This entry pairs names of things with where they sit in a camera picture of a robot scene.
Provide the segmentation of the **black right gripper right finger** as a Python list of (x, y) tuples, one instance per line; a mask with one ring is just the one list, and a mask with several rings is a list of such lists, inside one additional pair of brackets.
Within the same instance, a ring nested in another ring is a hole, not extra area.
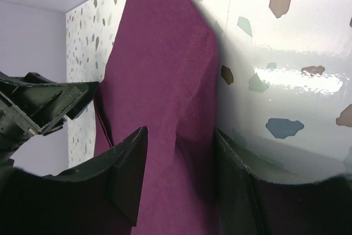
[(315, 181), (214, 131), (224, 234), (351, 234), (351, 175)]

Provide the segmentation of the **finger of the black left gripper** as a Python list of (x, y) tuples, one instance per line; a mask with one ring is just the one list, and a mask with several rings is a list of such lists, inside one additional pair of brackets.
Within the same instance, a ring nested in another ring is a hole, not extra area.
[(90, 104), (99, 82), (56, 83), (36, 74), (33, 85), (36, 111), (29, 119), (29, 132), (48, 135), (63, 127), (69, 119), (78, 118)]

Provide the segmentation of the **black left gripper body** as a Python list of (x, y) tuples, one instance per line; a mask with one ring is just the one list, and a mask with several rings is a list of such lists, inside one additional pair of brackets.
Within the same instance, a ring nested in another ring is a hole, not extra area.
[(24, 77), (1, 73), (1, 163), (8, 163), (12, 154), (34, 136), (28, 126), (36, 111), (35, 83), (35, 73)]

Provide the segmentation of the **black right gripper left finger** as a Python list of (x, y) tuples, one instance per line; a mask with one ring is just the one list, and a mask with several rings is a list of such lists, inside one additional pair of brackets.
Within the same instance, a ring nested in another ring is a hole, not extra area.
[(148, 146), (141, 127), (57, 176), (1, 167), (1, 234), (130, 234)]

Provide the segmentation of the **purple cloth mat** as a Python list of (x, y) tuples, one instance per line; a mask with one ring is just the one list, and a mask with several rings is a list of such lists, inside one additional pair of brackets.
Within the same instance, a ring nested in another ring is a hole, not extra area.
[(191, 0), (126, 0), (95, 95), (95, 154), (139, 127), (148, 151), (133, 234), (219, 234), (218, 49)]

